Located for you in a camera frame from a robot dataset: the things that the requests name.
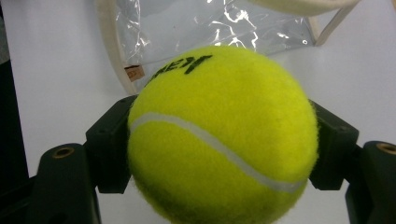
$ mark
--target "cream plastic ring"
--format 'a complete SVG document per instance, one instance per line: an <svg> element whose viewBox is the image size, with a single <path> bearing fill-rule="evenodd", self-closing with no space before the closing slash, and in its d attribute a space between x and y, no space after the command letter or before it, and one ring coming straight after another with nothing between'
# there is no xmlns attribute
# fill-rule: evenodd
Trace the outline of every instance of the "cream plastic ring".
<svg viewBox="0 0 396 224"><path fill-rule="evenodd" d="M342 7L356 5L360 0L249 0L257 5L299 16L317 16Z"/></svg>

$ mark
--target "fuzzy yellow felt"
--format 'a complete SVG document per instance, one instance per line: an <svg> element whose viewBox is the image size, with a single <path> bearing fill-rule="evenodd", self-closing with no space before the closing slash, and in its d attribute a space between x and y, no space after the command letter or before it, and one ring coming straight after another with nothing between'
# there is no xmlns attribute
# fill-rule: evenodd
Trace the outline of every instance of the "fuzzy yellow felt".
<svg viewBox="0 0 396 224"><path fill-rule="evenodd" d="M298 200L317 159L302 88L248 49L175 58L137 97L128 124L136 185L173 223L271 223Z"/></svg>

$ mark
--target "clear plastic packaging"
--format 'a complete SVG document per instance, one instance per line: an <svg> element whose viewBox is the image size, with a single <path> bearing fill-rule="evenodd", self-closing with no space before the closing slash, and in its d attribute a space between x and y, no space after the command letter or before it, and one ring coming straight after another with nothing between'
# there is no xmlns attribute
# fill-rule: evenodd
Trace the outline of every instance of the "clear plastic packaging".
<svg viewBox="0 0 396 224"><path fill-rule="evenodd" d="M307 18L248 0L116 0L114 10L121 62L112 62L126 68L118 76L129 75L133 87L123 85L131 94L141 91L166 61L190 49L233 45L268 55L314 44Z"/></svg>

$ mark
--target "white table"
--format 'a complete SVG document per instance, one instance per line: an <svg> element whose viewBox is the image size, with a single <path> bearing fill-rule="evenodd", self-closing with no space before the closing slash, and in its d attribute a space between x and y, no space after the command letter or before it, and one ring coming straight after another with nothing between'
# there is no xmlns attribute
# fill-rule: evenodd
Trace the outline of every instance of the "white table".
<svg viewBox="0 0 396 224"><path fill-rule="evenodd" d="M30 175L40 156L85 132L127 96L102 43L93 0L3 0ZM320 48L273 55L311 99L361 131L358 144L396 143L396 12L363 0ZM344 194L308 186L279 223L348 223ZM133 184L99 195L104 223L168 223Z"/></svg>

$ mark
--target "black object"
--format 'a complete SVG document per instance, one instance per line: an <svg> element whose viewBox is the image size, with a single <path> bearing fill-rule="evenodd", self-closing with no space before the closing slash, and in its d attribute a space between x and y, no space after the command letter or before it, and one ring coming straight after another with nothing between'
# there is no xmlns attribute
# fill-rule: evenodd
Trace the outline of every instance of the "black object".
<svg viewBox="0 0 396 224"><path fill-rule="evenodd" d="M84 146L67 144L45 153L30 184L21 192L0 195L0 223L19 209L26 223L100 223L95 187L103 193L123 193L129 178L126 144L127 117L136 96L112 106L86 133ZM359 132L313 103L320 126L320 159L310 176L317 189L340 189L347 180L346 204L350 223L396 223L396 146L369 142L356 146Z"/></svg>

